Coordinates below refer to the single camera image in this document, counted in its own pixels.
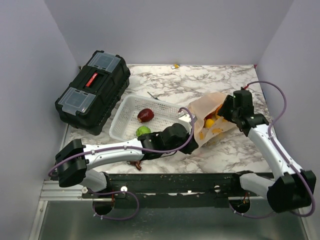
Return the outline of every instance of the marble surface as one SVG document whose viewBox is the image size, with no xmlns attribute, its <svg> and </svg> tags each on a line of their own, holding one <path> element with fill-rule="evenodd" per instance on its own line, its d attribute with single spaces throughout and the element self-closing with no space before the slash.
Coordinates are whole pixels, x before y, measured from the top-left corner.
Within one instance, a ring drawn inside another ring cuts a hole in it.
<svg viewBox="0 0 320 240">
<path fill-rule="evenodd" d="M 150 92 L 160 100 L 187 106 L 205 93 L 232 94 L 247 83 L 257 81 L 253 65 L 237 66 L 181 66 L 171 69 L 167 65 L 130 65 L 128 94 L 150 97 Z M 270 121 L 268 108 L 259 84 L 250 86 L 256 113 L 264 114 Z M 121 101 L 116 104 L 111 117 L 98 136 L 70 127 L 68 141 L 81 138 L 84 144 L 111 144 L 118 141 L 110 138 L 109 128 Z M 161 173 L 233 173 L 242 170 L 269 172 L 270 168 L 256 146 L 237 128 L 220 135 L 218 142 L 202 146 L 191 155 L 178 152 L 174 156 L 143 161 L 142 170 L 126 162 L 97 167 L 96 170 L 118 174 Z"/>
</svg>

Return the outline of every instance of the toolbox lid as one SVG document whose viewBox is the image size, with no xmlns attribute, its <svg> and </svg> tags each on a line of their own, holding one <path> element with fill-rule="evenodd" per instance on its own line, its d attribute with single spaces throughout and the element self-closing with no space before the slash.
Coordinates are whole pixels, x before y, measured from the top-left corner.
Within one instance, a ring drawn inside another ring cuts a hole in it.
<svg viewBox="0 0 320 240">
<path fill-rule="evenodd" d="M 65 113 L 76 115 L 77 111 L 84 113 L 95 97 L 96 95 L 92 93 L 70 87 L 62 96 L 58 104 L 62 105 L 62 111 Z"/>
<path fill-rule="evenodd" d="M 90 67 L 96 67 L 98 69 L 105 70 L 109 73 L 115 69 L 120 62 L 120 58 L 106 52 L 98 52 L 91 61 L 88 63 Z"/>
</svg>

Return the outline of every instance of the metal floor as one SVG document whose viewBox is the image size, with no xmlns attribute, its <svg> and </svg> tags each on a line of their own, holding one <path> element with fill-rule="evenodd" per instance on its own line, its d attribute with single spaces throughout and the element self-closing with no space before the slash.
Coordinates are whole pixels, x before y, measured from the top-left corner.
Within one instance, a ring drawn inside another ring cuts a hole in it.
<svg viewBox="0 0 320 240">
<path fill-rule="evenodd" d="M 130 210 L 112 211 L 124 217 Z M 255 200 L 248 213 L 264 215 L 270 207 Z M 141 209 L 128 221 L 93 217 L 90 201 L 50 201 L 41 240 L 306 240 L 302 221 L 290 213 L 248 219 L 228 208 Z"/>
</svg>

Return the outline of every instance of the gray wall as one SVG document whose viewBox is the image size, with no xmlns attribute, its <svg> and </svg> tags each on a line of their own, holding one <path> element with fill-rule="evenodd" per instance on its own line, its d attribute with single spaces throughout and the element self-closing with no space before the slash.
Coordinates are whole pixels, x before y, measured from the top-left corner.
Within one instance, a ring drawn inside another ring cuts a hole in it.
<svg viewBox="0 0 320 240">
<path fill-rule="evenodd" d="M 64 124 L 54 102 L 76 61 L 42 0 L 0 3 L 0 235 L 28 239 Z"/>
<path fill-rule="evenodd" d="M 260 80 L 278 84 L 288 106 L 276 125 L 277 135 L 304 169 L 320 174 L 320 1 L 295 0 L 258 63 Z M 277 90 L 263 86 L 273 116 L 283 100 Z M 320 237 L 320 184 L 316 185 L 316 214 L 311 218 Z"/>
<path fill-rule="evenodd" d="M 292 0 L 45 0 L 72 54 L 130 64 L 256 64 Z"/>
</svg>

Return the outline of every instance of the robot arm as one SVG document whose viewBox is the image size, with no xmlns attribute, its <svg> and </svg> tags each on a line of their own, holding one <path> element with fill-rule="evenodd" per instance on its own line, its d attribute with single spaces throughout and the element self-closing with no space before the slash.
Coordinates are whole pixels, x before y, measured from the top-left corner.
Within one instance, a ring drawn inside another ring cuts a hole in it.
<svg viewBox="0 0 320 240">
<path fill-rule="evenodd" d="M 238 172 L 234 174 L 235 189 L 254 192 L 264 197 L 276 213 L 292 211 L 311 204 L 311 197 L 293 168 L 302 175 L 312 193 L 316 184 L 315 174 L 312 171 L 304 171 L 273 133 L 269 136 L 269 122 L 262 114 L 254 113 L 252 94 L 248 90 L 242 89 L 233 92 L 233 96 L 228 95 L 218 115 L 235 123 L 239 130 L 249 137 L 262 153 L 274 176 L 274 180 L 271 180 L 250 171 Z M 279 153 L 271 138 L 289 163 Z"/>
<path fill-rule="evenodd" d="M 166 151 L 180 148 L 184 154 L 191 154 L 199 146 L 192 137 L 188 144 L 181 148 L 190 137 L 191 118 L 184 114 L 180 123 L 167 127 L 164 131 L 143 134 L 138 138 L 106 145 L 82 145 L 81 139 L 75 139 L 66 145 L 56 156 L 59 186 L 62 188 L 80 184 L 94 192 L 109 187 L 108 176 L 94 168 L 117 162 L 137 162 L 160 158 Z M 67 158 L 80 155 L 66 161 Z"/>
</svg>

